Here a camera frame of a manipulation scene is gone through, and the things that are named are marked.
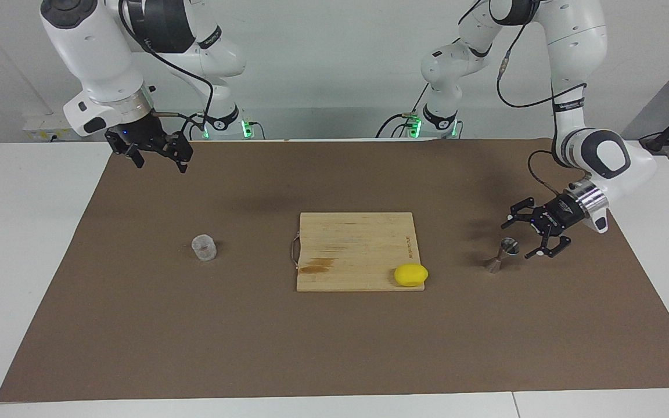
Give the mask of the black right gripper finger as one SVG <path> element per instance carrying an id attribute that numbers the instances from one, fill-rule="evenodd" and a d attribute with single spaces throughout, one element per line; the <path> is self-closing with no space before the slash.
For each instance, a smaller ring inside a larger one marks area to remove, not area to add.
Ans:
<path id="1" fill-rule="evenodd" d="M 117 141 L 115 143 L 115 153 L 122 154 L 125 158 L 130 159 L 138 169 L 141 169 L 145 164 L 145 160 L 136 145 L 127 145 L 124 141 Z"/>
<path id="2" fill-rule="evenodd" d="M 193 156 L 193 148 L 183 132 L 165 134 L 164 145 L 160 148 L 160 154 L 174 161 L 181 174 L 188 170 L 188 163 Z"/>

